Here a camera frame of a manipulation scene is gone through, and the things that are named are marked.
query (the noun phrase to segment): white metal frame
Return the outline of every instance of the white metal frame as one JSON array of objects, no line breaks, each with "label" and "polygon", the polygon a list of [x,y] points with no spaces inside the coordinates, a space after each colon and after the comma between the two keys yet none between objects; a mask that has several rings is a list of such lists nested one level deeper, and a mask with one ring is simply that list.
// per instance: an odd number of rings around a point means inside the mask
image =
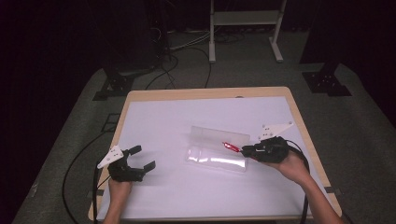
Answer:
[{"label": "white metal frame", "polygon": [[216,62],[215,52],[215,25],[257,25],[275,24],[274,35],[269,37],[271,48],[278,63],[283,62],[283,57],[277,46],[280,25],[282,24],[287,0],[282,0],[280,10],[266,11],[215,11],[215,0],[210,2],[210,41],[209,41],[209,61]]}]

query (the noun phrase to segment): black curtain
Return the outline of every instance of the black curtain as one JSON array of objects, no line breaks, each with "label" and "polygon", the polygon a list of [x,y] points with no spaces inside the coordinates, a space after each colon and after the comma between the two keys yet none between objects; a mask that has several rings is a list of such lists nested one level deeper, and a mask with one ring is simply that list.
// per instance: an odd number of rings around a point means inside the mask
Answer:
[{"label": "black curtain", "polygon": [[386,0],[322,0],[301,63],[336,58],[359,76],[396,127],[395,9]]},{"label": "black curtain", "polygon": [[10,223],[91,75],[84,1],[2,1],[0,222]]}]

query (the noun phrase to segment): red object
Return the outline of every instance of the red object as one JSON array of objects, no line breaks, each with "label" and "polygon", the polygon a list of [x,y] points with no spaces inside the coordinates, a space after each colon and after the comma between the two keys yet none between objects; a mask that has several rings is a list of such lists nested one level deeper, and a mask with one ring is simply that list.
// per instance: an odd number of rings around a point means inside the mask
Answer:
[{"label": "red object", "polygon": [[227,147],[228,149],[235,151],[235,152],[240,152],[241,150],[239,149],[239,147],[233,146],[229,143],[223,142],[224,146]]}]

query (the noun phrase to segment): clear plastic bag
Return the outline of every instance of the clear plastic bag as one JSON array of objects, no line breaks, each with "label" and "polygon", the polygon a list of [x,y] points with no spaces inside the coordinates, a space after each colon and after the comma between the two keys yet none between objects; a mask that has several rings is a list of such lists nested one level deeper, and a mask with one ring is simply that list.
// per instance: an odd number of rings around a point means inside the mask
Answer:
[{"label": "clear plastic bag", "polygon": [[186,161],[206,167],[245,172],[247,160],[242,154],[224,147],[228,143],[236,147],[248,145],[250,136],[201,127],[191,127],[191,144]]}]

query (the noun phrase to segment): forearm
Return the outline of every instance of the forearm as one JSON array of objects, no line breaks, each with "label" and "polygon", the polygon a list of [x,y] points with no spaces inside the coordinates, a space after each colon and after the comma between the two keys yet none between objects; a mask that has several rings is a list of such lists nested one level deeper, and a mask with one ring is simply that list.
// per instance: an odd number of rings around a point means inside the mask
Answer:
[{"label": "forearm", "polygon": [[311,176],[301,184],[301,187],[306,194],[312,216],[317,223],[344,223],[332,209],[329,201]]},{"label": "forearm", "polygon": [[120,216],[122,213],[122,209],[123,209],[123,204],[110,203],[103,224],[120,223]]}]

